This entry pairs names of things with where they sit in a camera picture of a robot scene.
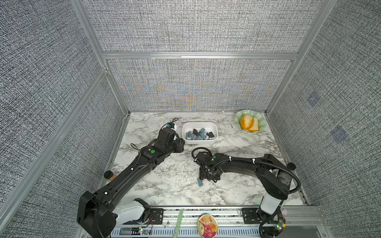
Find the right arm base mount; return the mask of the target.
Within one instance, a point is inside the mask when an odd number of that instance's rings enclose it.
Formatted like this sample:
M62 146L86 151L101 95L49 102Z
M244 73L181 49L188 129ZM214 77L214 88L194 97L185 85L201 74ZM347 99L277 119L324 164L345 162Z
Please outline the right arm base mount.
M244 224L257 224L259 225L261 222L270 217L270 214L267 214L259 207L249 207L242 208L240 214L244 220ZM282 216L281 211L279 210L273 218L267 221L267 224L277 224L280 216Z

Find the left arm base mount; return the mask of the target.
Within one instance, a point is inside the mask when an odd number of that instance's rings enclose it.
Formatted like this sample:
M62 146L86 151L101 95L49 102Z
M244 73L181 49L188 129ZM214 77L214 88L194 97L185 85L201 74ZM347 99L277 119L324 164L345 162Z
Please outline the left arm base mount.
M123 225L162 225L164 209L152 208L141 198L123 206L121 222Z

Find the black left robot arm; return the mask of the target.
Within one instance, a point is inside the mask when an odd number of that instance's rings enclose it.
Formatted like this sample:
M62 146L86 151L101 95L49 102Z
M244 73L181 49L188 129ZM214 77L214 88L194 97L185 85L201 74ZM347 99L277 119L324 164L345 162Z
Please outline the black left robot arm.
M184 151L185 141L177 139L161 145L155 139L143 147L136 159L115 179L79 199L77 222L93 238L108 237L117 224L113 211L127 192L172 153Z

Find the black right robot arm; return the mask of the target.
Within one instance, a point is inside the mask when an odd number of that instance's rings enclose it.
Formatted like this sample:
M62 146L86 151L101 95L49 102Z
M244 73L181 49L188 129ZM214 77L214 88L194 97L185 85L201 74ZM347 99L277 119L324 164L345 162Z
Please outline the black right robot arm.
M222 153L212 155L210 152L199 152L192 157L200 167L200 179L217 182L223 173L237 173L259 179L266 191L260 203L261 215L279 214L280 207L288 196L301 188L301 181L294 174L295 164L284 165L271 154L260 158L240 158Z

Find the teal eraser bottom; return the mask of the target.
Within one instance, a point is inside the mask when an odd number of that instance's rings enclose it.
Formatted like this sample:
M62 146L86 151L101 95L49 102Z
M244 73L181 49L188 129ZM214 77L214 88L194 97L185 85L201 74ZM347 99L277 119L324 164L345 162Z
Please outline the teal eraser bottom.
M203 186L203 181L202 181L202 179L198 178L198 179L197 179L197 184L198 184L199 187L202 187L202 186Z

